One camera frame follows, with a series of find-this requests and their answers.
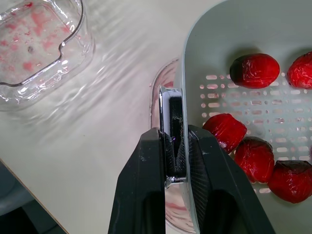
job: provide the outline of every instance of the white colander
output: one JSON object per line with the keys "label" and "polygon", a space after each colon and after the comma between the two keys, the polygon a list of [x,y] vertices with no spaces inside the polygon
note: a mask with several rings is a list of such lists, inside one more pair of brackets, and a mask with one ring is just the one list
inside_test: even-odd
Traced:
{"label": "white colander", "polygon": [[[273,146],[275,160],[311,163],[312,91],[292,88],[286,77],[292,62],[312,51],[311,22],[310,0],[228,0],[205,13],[190,32],[175,78],[183,92],[185,127],[231,113],[249,136]],[[258,52],[278,61],[278,79],[264,89],[233,84],[228,74],[234,59]],[[266,184],[253,188],[276,233],[312,233],[312,197],[290,204]]]}

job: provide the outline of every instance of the gray floor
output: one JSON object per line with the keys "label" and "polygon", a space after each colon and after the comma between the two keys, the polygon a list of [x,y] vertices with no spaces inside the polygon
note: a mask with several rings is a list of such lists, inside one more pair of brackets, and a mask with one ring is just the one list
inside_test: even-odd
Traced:
{"label": "gray floor", "polygon": [[22,208],[34,224],[39,234],[65,234],[62,228],[35,200],[29,202]]}

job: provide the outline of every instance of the peeled beet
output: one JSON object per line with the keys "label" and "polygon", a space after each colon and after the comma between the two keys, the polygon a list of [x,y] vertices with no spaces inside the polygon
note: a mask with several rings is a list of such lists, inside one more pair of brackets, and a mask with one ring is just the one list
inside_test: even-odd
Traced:
{"label": "peeled beet", "polygon": [[203,126],[218,140],[219,145],[228,154],[242,141],[247,128],[230,114],[219,114],[211,117]]}
{"label": "peeled beet", "polygon": [[246,137],[236,149],[235,162],[250,182],[267,183],[274,168],[272,146],[260,138]]}
{"label": "peeled beet", "polygon": [[268,186],[285,201],[302,202],[312,195],[312,165],[307,161],[277,161]]}
{"label": "peeled beet", "polygon": [[312,89],[312,52],[297,58],[289,68],[287,76],[291,86]]}
{"label": "peeled beet", "polygon": [[266,54],[252,54],[237,58],[230,67],[232,81],[249,89],[268,87],[279,75],[278,62]]}

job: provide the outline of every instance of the white table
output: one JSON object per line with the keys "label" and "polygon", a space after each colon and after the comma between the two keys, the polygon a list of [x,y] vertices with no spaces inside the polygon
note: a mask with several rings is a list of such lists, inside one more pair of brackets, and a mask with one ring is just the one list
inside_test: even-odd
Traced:
{"label": "white table", "polygon": [[86,0],[97,42],[89,68],[38,104],[0,113],[0,159],[68,233],[107,233],[117,177],[149,129],[150,85],[218,1]]}

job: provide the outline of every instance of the plastic tray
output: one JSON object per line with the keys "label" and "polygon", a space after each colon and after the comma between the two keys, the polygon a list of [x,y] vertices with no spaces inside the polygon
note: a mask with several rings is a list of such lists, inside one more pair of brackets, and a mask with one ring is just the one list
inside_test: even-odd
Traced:
{"label": "plastic tray", "polygon": [[91,61],[81,0],[5,0],[0,7],[7,9],[0,13],[0,110],[35,103]]}

